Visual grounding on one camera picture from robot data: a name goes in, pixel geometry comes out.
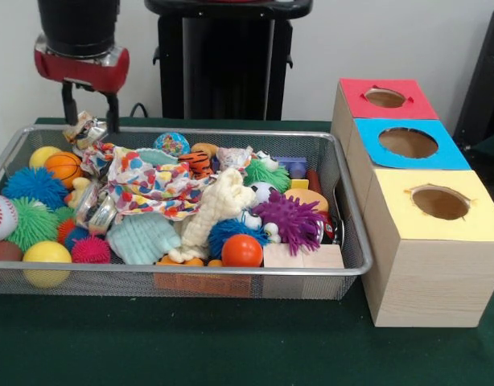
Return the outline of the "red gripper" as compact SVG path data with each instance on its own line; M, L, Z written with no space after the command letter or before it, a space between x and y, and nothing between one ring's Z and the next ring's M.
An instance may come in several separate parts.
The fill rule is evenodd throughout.
M38 73L46 79L62 83L62 101L65 120L69 125L77 124L76 101L72 96L73 83L91 86L95 91L105 92L108 103L106 114L110 133L119 131L119 103L116 92L126 82L130 66L130 54L125 48L115 48L103 57L104 63L90 60L48 54L38 49L34 51Z

